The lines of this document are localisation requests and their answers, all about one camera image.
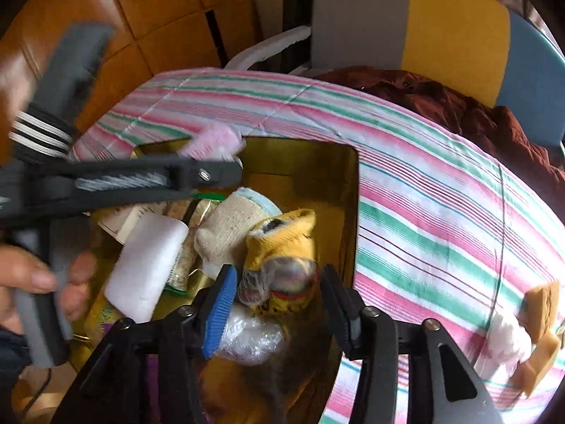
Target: screw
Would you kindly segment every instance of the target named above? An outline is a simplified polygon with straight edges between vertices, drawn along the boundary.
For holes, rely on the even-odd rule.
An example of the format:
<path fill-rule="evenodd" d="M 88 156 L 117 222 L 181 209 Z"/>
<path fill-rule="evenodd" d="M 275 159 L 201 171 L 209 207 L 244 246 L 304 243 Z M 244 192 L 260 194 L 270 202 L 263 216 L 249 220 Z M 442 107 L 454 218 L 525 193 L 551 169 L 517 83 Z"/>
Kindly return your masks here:
<path fill-rule="evenodd" d="M 129 317 L 124 317 L 123 319 L 118 320 L 116 324 L 120 330 L 128 330 L 128 328 L 133 325 L 133 320 Z"/>
<path fill-rule="evenodd" d="M 441 328 L 441 324 L 436 319 L 426 319 L 424 327 L 431 331 L 438 331 Z"/>
<path fill-rule="evenodd" d="M 177 313 L 182 317 L 190 317 L 194 314 L 194 307 L 189 305 L 181 306 L 177 309 Z"/>
<path fill-rule="evenodd" d="M 198 171 L 198 176 L 202 181 L 209 182 L 210 181 L 210 173 L 204 169 L 200 169 Z"/>
<path fill-rule="evenodd" d="M 368 317 L 378 317 L 378 316 L 380 316 L 381 311 L 379 311 L 374 306 L 365 306 L 363 308 L 363 314 L 365 314 Z"/>

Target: chair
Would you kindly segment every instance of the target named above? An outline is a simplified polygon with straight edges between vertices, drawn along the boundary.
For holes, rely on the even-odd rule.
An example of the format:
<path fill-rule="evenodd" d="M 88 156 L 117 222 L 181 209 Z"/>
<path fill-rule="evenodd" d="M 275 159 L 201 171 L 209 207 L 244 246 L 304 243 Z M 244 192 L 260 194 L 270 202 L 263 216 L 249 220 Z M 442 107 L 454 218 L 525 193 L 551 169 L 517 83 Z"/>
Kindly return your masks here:
<path fill-rule="evenodd" d="M 247 70 L 307 38 L 310 62 L 291 74 L 354 65 L 419 73 L 509 107 L 532 142 L 565 154 L 565 59 L 495 0 L 313 0 L 310 26 L 246 49 L 226 68 Z"/>

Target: white stripe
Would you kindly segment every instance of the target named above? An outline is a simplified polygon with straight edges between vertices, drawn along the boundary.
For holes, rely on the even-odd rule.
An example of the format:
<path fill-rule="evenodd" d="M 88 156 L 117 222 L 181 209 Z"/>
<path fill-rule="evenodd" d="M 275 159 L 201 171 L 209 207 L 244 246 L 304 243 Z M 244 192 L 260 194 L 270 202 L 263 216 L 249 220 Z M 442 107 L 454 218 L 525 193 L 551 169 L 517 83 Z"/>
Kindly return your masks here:
<path fill-rule="evenodd" d="M 44 123 L 43 121 L 37 119 L 36 117 L 32 116 L 31 114 L 27 114 L 23 111 L 19 111 L 18 112 L 18 118 L 20 118 L 23 121 L 27 121 L 28 123 L 31 123 L 31 124 L 33 124 L 34 126 L 37 126 L 40 129 L 46 130 L 47 132 L 50 132 L 51 134 L 57 135 L 58 137 L 68 141 L 69 143 L 72 143 L 72 138 L 69 134 L 66 134 L 62 130 L 57 129 L 56 127 L 51 126 L 50 124 Z"/>
<path fill-rule="evenodd" d="M 31 148 L 32 150 L 35 150 L 38 153 L 43 153 L 44 155 L 52 156 L 55 158 L 64 158 L 66 156 L 66 154 L 61 153 L 60 151 L 52 150 L 51 148 L 46 148 L 44 146 L 38 145 L 37 143 L 31 141 L 30 139 L 26 137 L 22 137 L 19 134 L 15 134 L 14 132 L 10 132 L 8 136 L 14 142 L 20 143 L 21 145 Z"/>
<path fill-rule="evenodd" d="M 37 138 L 42 142 L 49 143 L 50 145 L 58 146 L 59 148 L 63 148 L 63 150 L 67 150 L 67 151 L 69 150 L 69 145 L 67 143 L 61 142 L 60 140 L 56 140 L 52 137 L 49 137 L 48 135 L 42 134 L 41 132 L 38 132 L 35 129 L 26 126 L 24 123 L 20 123 L 19 121 L 14 121 L 12 125 L 14 129 L 22 131 L 27 135 L 31 135 L 33 138 Z"/>

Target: dark red cloth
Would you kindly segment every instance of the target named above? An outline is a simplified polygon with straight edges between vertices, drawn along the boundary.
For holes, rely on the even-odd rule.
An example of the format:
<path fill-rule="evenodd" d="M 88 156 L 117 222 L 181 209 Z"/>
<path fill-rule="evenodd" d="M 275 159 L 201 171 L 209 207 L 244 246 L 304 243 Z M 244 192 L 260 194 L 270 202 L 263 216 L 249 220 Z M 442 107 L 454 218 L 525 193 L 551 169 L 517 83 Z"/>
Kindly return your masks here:
<path fill-rule="evenodd" d="M 465 137 L 520 177 L 565 223 L 565 172 L 551 164 L 546 148 L 528 141 L 506 107 L 485 107 L 437 81 L 403 70 L 356 66 L 317 79 L 391 101 Z"/>

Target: tablecloth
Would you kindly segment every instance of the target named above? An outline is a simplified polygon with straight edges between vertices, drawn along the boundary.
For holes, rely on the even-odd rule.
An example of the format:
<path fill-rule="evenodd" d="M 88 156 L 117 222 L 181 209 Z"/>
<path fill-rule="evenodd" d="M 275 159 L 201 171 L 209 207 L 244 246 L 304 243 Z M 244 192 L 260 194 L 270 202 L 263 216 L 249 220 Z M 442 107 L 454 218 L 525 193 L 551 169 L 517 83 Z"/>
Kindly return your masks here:
<path fill-rule="evenodd" d="M 353 145 L 360 164 L 355 288 L 395 319 L 438 319 L 472 364 L 486 354 L 493 310 L 518 316 L 529 288 L 563 275 L 563 225 L 508 169 L 417 114 L 334 84 L 210 68 L 163 73 L 106 113 L 72 156 L 126 158 L 137 145 L 197 134 L 212 121 L 243 135 Z M 359 371 L 358 362 L 342 360 L 321 423 L 348 421 Z M 505 422 L 527 423 L 564 374 L 561 351 L 529 399 L 507 385 L 505 369 L 485 384 Z M 401 356 L 398 423 L 407 406 Z"/>

